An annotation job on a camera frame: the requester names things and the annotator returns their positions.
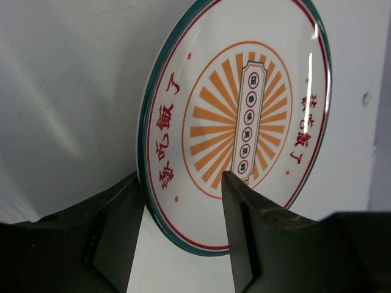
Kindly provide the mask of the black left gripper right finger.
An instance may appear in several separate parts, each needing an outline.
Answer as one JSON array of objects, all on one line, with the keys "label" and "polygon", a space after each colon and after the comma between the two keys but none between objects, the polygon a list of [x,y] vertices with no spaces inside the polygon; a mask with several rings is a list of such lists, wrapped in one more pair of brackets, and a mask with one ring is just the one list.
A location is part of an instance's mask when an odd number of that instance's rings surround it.
[{"label": "black left gripper right finger", "polygon": [[259,245],[255,241],[257,220],[269,199],[251,189],[233,172],[222,173],[222,202],[236,292],[268,292],[262,271]]}]

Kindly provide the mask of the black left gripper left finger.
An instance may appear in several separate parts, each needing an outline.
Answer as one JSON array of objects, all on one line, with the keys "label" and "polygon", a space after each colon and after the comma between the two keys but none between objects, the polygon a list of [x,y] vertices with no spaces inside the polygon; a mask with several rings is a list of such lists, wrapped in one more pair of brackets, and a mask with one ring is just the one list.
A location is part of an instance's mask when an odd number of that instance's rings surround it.
[{"label": "black left gripper left finger", "polygon": [[106,190],[86,261],[115,292],[126,292],[144,212],[135,173]]}]

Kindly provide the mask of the white plate orange sunburst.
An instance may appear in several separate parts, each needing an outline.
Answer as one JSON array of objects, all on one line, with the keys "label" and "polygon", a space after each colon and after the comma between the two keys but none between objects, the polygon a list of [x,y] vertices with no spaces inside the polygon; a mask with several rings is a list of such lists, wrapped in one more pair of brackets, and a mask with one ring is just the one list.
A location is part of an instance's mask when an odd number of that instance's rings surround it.
[{"label": "white plate orange sunburst", "polygon": [[320,150],[331,52],[312,1],[195,1],[145,86],[137,175],[180,249],[228,253],[222,174],[289,208]]}]

